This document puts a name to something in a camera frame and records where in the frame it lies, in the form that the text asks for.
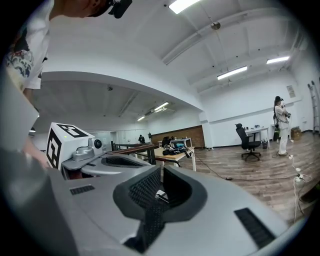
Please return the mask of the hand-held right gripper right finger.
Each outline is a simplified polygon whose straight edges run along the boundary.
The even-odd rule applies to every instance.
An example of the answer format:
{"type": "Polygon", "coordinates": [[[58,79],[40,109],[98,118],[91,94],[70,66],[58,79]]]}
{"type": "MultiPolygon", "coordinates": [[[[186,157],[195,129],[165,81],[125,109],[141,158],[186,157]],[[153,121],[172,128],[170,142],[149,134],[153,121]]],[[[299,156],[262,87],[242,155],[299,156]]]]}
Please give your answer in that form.
{"type": "Polygon", "coordinates": [[[259,248],[235,211],[248,208],[277,238],[288,225],[242,187],[212,175],[173,166],[207,191],[207,201],[191,220],[167,223],[149,248],[151,256],[246,256],[259,248]]]}

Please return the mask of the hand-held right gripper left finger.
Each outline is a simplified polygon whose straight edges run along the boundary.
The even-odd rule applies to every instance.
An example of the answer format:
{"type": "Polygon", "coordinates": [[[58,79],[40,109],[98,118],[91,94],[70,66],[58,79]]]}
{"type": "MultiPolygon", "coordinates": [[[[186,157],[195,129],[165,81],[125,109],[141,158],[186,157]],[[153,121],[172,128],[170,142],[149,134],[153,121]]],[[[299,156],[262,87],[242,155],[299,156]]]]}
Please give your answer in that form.
{"type": "Polygon", "coordinates": [[[150,184],[161,180],[161,168],[148,165],[113,175],[65,180],[49,170],[51,186],[81,256],[167,256],[165,230],[145,229],[139,218],[128,217],[139,209],[128,190],[116,189],[127,181],[150,184]]]}

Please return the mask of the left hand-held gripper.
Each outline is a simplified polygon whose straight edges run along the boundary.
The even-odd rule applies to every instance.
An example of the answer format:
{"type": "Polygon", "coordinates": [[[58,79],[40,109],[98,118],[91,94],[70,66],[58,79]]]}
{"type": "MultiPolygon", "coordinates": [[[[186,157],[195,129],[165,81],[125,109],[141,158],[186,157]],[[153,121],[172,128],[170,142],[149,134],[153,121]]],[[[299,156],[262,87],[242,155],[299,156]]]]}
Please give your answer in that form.
{"type": "Polygon", "coordinates": [[[131,155],[102,154],[99,138],[72,124],[51,123],[46,158],[50,167],[61,171],[66,180],[70,178],[69,171],[79,169],[87,175],[117,175],[151,165],[131,155]],[[97,157],[96,166],[86,165],[97,157]]]}

